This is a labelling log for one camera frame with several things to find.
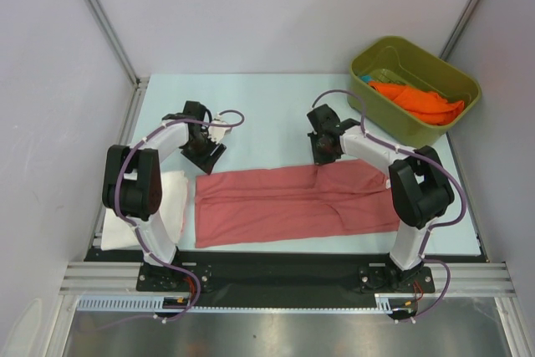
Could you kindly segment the pink t shirt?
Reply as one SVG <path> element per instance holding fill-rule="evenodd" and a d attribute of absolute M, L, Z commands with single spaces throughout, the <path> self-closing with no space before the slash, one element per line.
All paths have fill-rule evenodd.
<path fill-rule="evenodd" d="M 395 232 L 384 173 L 362 160 L 196 180 L 196 247 Z"/>

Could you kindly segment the orange t shirt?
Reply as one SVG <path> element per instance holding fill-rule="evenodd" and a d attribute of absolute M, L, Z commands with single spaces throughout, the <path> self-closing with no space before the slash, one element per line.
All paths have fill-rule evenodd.
<path fill-rule="evenodd" d="M 448 101 L 433 91 L 424 91 L 406 84 L 370 81 L 369 86 L 428 125 L 449 125 L 465 109 L 465 102 Z"/>

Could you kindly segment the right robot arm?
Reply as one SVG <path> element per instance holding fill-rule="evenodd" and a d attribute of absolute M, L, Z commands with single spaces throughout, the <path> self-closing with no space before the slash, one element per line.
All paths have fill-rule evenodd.
<path fill-rule="evenodd" d="M 308 134 L 313 161 L 334 163 L 342 156 L 362 160 L 384 173 L 390 183 L 393 206 L 400 219 L 385 280 L 395 291 L 405 291 L 415 282 L 414 268 L 422 263 L 420 248 L 425 233 L 455 200 L 450 175 L 435 149 L 409 150 L 371 135 L 362 122 L 341 120 L 327 105 L 307 113 L 312 126 Z"/>

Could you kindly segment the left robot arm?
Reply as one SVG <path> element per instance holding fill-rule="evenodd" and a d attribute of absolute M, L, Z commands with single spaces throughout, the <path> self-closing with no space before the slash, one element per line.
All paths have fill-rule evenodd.
<path fill-rule="evenodd" d="M 161 162 L 176 150 L 207 175 L 226 150 L 222 139 L 233 125 L 212 115 L 203 104 L 187 101 L 181 113 L 160 124 L 133 145 L 112 145 L 106 154 L 102 202 L 134 233 L 146 263 L 158 266 L 155 279 L 164 288 L 179 288 L 184 268 L 173 262 L 177 246 L 167 233 Z"/>

